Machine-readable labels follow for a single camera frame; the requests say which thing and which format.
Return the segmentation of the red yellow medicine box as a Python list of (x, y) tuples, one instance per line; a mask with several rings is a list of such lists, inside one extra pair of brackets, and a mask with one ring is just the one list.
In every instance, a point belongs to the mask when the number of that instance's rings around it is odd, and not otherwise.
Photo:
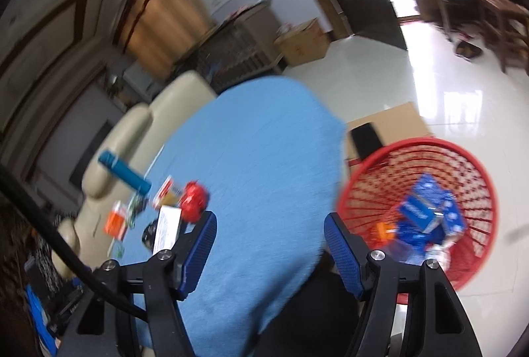
[(160, 210), (164, 205), (170, 207), (179, 207), (180, 199), (184, 190), (182, 186), (176, 183), (171, 177), (166, 177), (163, 184), (153, 197), (151, 204), (155, 210)]

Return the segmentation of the blue white tissue pack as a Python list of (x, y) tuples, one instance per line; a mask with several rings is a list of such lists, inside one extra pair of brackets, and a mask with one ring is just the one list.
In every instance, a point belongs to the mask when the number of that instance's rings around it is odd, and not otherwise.
[(458, 241), (466, 231), (456, 197), (428, 173), (422, 174), (412, 186), (398, 206), (398, 213), (403, 217), (400, 221), (413, 224), (422, 233), (440, 225), (446, 234), (444, 244)]

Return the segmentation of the blue table cloth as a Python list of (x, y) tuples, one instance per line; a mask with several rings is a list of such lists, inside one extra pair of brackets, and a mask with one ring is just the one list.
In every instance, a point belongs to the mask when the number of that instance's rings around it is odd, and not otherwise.
[(196, 354), (245, 356), (309, 278), (335, 210), (345, 126), (305, 85), (268, 76), (206, 104), (164, 144), (147, 180), (209, 193), (218, 230), (179, 310)]

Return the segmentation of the brown slipper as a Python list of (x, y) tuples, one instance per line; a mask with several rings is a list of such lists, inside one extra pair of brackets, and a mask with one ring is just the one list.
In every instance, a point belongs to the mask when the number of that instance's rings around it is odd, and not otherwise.
[(481, 55), (483, 55), (483, 51), (480, 47), (462, 40), (456, 45), (455, 55), (467, 61), (473, 61), (478, 57), (481, 57)]

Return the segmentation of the wooden chair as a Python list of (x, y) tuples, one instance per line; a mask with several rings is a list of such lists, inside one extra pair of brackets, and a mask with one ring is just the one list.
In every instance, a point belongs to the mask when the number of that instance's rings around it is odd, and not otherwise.
[(477, 27), (484, 45), (492, 48), (500, 70), (506, 74), (509, 56), (524, 52), (524, 71), (528, 73), (528, 9), (512, 0), (436, 0), (441, 15), (442, 29), (449, 42), (453, 30), (448, 12), (450, 3), (475, 4), (478, 10)]

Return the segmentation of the wooden slatted crib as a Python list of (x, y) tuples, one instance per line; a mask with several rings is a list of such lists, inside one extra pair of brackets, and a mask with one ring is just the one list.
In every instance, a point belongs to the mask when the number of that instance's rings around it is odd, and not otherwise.
[(220, 94), (250, 79), (282, 74), (283, 55), (274, 44), (281, 24), (271, 4), (261, 0), (214, 27), (176, 62), (170, 78), (194, 70)]

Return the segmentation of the orange curtain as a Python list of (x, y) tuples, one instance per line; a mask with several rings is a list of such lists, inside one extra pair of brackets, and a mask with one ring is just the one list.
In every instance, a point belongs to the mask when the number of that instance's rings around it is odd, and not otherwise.
[(126, 0), (113, 43), (151, 76), (166, 80), (212, 29), (203, 0)]

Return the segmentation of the flat cardboard box on floor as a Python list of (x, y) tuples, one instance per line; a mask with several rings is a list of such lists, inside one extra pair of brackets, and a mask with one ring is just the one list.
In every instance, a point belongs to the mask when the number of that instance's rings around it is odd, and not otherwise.
[(353, 174), (361, 163), (350, 131), (366, 123), (373, 125), (383, 146), (407, 138), (433, 136), (428, 125), (419, 115), (417, 107), (412, 102), (400, 104), (393, 108), (350, 121), (346, 124), (345, 133), (346, 163), (349, 167), (350, 174)]

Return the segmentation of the cream leather sofa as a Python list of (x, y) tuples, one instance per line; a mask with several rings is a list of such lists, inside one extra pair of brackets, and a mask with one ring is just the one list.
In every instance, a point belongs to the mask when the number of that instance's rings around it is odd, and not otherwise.
[(82, 176), (84, 201), (75, 219), (65, 219), (58, 231), (86, 266), (107, 259), (112, 238), (104, 233), (107, 215), (117, 201), (126, 202), (133, 190), (113, 177), (99, 156), (110, 151), (128, 167), (144, 175), (161, 147), (187, 120), (217, 97), (196, 71), (178, 76), (150, 103), (132, 107), (112, 128), (92, 156)]

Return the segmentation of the cardboard box by wall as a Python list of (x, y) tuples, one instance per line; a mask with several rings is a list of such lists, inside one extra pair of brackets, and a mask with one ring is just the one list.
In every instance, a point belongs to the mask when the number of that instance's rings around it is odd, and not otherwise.
[(322, 60), (330, 47), (330, 40), (319, 20), (313, 18), (279, 35), (274, 45), (288, 65), (296, 67)]

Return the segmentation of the long white medicine box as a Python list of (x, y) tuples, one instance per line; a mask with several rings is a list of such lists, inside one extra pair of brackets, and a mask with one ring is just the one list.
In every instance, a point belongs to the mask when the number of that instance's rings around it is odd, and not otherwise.
[(180, 218), (180, 208), (168, 205), (163, 205), (160, 208), (152, 250), (153, 254), (173, 248), (179, 235)]

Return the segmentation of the white paper ball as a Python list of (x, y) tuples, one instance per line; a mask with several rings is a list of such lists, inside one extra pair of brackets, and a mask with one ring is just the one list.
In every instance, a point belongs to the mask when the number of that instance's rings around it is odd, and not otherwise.
[(434, 244), (426, 251), (426, 259), (434, 259), (444, 271), (449, 270), (451, 263), (450, 250), (443, 245)]

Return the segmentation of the orange white medicine box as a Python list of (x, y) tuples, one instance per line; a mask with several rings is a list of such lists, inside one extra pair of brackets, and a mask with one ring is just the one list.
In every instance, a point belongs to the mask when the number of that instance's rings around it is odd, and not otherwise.
[(112, 239), (122, 242), (127, 230), (128, 210), (121, 201), (117, 201), (109, 214), (103, 231)]

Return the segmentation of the orange wrapper with red net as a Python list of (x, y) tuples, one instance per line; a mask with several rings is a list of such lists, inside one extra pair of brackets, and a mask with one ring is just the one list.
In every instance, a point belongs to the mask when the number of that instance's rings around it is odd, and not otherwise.
[(398, 225), (395, 222), (376, 223), (373, 232), (373, 240), (376, 248), (382, 248), (395, 239)]

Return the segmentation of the blue plastic bag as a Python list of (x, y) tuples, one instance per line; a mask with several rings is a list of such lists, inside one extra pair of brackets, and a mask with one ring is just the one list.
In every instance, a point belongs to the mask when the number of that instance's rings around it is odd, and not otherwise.
[(443, 245), (445, 232), (438, 225), (429, 233), (422, 233), (413, 224), (400, 221), (395, 239), (385, 245), (383, 251), (393, 260), (408, 265), (420, 266), (424, 261), (427, 249), (434, 245)]

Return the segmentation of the red plastic mesh basket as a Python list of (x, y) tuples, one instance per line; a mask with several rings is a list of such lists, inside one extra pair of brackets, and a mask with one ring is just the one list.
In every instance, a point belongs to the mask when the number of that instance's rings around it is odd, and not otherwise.
[(487, 261), (499, 222), (481, 162), (434, 137), (392, 143), (356, 165), (337, 211), (371, 249), (390, 249), (415, 265), (434, 257), (456, 290)]

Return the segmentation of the teal thermos bottle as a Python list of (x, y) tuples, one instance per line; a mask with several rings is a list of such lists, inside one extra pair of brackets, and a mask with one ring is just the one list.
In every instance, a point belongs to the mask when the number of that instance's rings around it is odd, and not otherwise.
[(104, 151), (98, 158), (101, 164), (107, 171), (123, 181), (138, 195), (145, 197), (151, 190), (151, 182), (142, 177), (137, 171), (131, 169), (123, 160), (114, 155), (111, 151)]

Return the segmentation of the black plastic bag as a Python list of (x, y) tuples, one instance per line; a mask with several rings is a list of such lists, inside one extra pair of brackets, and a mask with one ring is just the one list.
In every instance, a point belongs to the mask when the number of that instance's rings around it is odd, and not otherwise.
[(149, 223), (142, 232), (142, 244), (149, 251), (153, 251), (158, 220), (153, 220)]

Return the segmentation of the red plastic bag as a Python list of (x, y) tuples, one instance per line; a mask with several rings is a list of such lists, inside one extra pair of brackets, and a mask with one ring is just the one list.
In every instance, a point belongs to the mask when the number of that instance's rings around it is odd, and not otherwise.
[(207, 190), (197, 181), (189, 181), (179, 202), (182, 219), (186, 223), (197, 223), (207, 208), (208, 201)]

